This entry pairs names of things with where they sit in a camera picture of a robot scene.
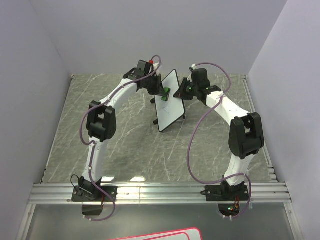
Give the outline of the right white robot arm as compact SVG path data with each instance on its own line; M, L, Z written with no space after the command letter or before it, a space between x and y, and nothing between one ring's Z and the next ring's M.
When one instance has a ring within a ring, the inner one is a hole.
M208 71L198 64L190 67L190 75L174 94L175 98L191 101L197 98L209 113L215 111L229 125L228 146L231 158L220 184L220 193L226 200L232 200L245 185L247 171L254 155L265 145L261 116L250 113L226 96L226 91L211 85Z

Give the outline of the small white whiteboard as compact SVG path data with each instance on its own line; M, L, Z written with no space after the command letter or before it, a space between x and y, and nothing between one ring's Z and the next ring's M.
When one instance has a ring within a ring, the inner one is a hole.
M184 101L174 97L179 90L180 83L176 69L173 69L162 81L162 86L166 91L166 96L154 96L156 120L154 125L158 126L158 131L163 132L173 123L185 116L186 108Z

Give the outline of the green whiteboard eraser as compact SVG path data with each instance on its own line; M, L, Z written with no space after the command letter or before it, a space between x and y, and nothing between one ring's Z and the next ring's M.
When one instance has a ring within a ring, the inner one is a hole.
M171 89L169 87L164 88L164 95L161 97L161 100L167 102L169 100Z

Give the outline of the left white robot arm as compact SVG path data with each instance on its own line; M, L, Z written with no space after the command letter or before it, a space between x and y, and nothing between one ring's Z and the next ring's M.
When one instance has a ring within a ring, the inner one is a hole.
M88 159L83 175L78 179L78 187L89 201L101 196L102 174L99 164L104 154L104 145L113 138L117 130L116 110L140 89L146 89L152 96L169 100L170 89L163 87L159 69L162 63L139 60L137 67L123 75L118 86L100 101L92 101L81 120L79 136L81 142L89 146Z

